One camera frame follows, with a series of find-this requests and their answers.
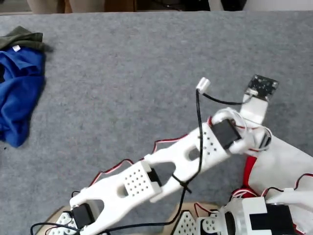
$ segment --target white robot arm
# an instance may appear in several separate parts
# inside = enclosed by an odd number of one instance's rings
[[[208,86],[209,81],[203,78],[197,89],[202,94]],[[182,188],[184,182],[188,182],[197,174],[199,166],[199,173],[202,173],[232,154],[263,149],[268,145],[271,135],[270,131],[261,125],[267,105],[263,105],[257,117],[254,117],[250,109],[255,109],[255,106],[247,106],[246,101],[251,100],[256,105],[258,100],[267,103],[268,95],[276,88],[276,81],[254,77],[246,91],[247,96],[244,97],[245,102],[241,110],[244,116],[230,108],[219,110],[202,124],[202,133],[197,128],[170,147],[146,155],[121,173],[82,189],[69,202],[80,235],[100,234],[139,204],[147,200],[156,202]],[[202,151],[202,158],[191,160],[189,153],[195,148]],[[176,168],[167,183],[161,185],[153,167],[166,162],[174,163]],[[104,203],[102,211],[98,210],[93,200],[101,200]]]

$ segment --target cable tie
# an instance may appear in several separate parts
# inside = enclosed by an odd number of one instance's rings
[[[183,188],[185,188],[188,193],[192,193],[192,191],[188,188],[188,184],[187,184],[186,182],[181,181],[181,180],[180,180],[179,178],[177,178],[174,174],[172,174],[172,177],[173,177],[175,180],[177,180],[177,181],[179,182],[179,184],[180,184]]]

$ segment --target olive green cloth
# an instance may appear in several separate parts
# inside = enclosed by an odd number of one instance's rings
[[[27,29],[18,26],[6,36],[0,37],[0,50],[19,45],[44,51],[45,45],[42,43],[42,41],[43,33],[32,33]]]

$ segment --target white label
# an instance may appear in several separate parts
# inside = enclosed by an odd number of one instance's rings
[[[21,48],[19,45],[12,47],[15,52],[19,51]]]

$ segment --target white plastic part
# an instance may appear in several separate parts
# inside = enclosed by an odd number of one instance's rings
[[[224,219],[223,224],[226,224],[225,213],[232,213],[235,220],[236,234],[271,235],[271,230],[253,230],[251,226],[250,214],[267,213],[264,197],[233,198],[225,207],[221,207],[219,212],[221,218]]]
[[[249,98],[248,94],[244,95],[244,99]],[[251,97],[250,101],[241,106],[240,114],[243,118],[255,122],[257,124],[262,124],[266,111],[268,109],[268,102],[265,100],[258,99],[256,97]]]
[[[208,170],[214,165],[224,161],[230,155],[222,148],[211,128],[207,123],[202,124],[203,131],[203,159],[201,172]],[[195,129],[186,137],[174,143],[168,148],[160,149],[152,155],[146,155],[144,159],[149,165],[154,166],[160,163],[172,162],[175,165],[173,174],[181,181],[189,180],[198,170],[199,160],[197,157],[190,160],[189,153],[191,150],[200,148],[199,129]],[[181,188],[179,182],[170,177],[165,185],[161,187],[162,192],[155,197],[151,198],[151,202],[156,202],[163,197],[175,192]]]
[[[273,136],[267,151],[259,153],[250,177],[249,186],[258,194],[271,186],[293,188],[296,180],[304,173],[313,173],[313,157],[296,147]],[[313,178],[303,177],[296,191],[313,190]],[[267,198],[278,194],[270,190]],[[313,212],[290,204],[292,220],[306,234],[313,234]]]
[[[271,235],[271,230],[253,230],[250,220],[251,214],[263,214],[267,213],[264,197],[252,197],[245,198],[242,200],[245,221],[246,221],[246,230],[248,235]]]
[[[232,119],[234,117],[232,109],[227,109],[224,111],[218,111],[216,115],[212,118],[212,123],[218,123],[224,119]],[[254,148],[254,138],[251,133],[245,132],[242,138],[235,141],[230,147],[229,152],[226,152],[220,145],[219,141],[215,137],[211,128],[207,123],[202,124],[203,132],[203,158],[201,172],[208,170],[209,168],[219,164],[224,161],[230,154],[244,153],[250,148]],[[175,171],[173,174],[185,182],[189,180],[198,170],[199,160],[197,157],[194,160],[190,160],[189,153],[191,150],[197,148],[200,149],[200,132],[199,129],[195,129],[189,133],[186,137],[174,143],[166,149],[161,149],[152,155],[146,155],[144,159],[149,163],[149,165],[154,166],[160,163],[172,162],[175,165]],[[156,202],[161,198],[175,192],[181,188],[180,183],[174,178],[170,177],[168,182],[161,187],[162,193],[151,198],[151,202]]]
[[[198,83],[197,89],[199,90],[200,94],[203,94],[207,91],[209,86],[210,86],[210,80],[203,77],[203,78],[201,78],[200,82]]]
[[[225,224],[223,224],[220,218],[217,217],[208,217],[202,223],[203,230],[208,234],[223,234],[224,226]]]
[[[266,203],[283,203],[287,205],[296,205],[313,212],[313,189],[311,191],[294,191],[293,188],[285,188],[284,192],[280,192],[266,200]]]
[[[148,176],[150,171],[151,168],[146,161],[139,161],[123,172],[81,190],[78,195],[71,198],[69,202],[71,208],[88,200],[102,200],[104,203],[104,209],[96,221],[85,226],[80,234],[100,233],[123,218],[132,208],[159,194],[161,188],[157,182],[150,180]]]
[[[184,211],[181,214],[179,221],[172,233],[173,235],[195,235],[196,234],[196,221],[192,214]]]
[[[73,227],[75,229],[77,229],[76,223],[74,221],[74,219],[72,219],[68,213],[62,213],[59,217],[59,219],[56,221],[57,224],[63,224],[63,225],[67,225],[69,227]],[[73,235],[77,233],[75,230],[71,230],[71,229],[67,229],[67,228],[55,228],[55,229],[51,229],[48,233],[48,235]]]

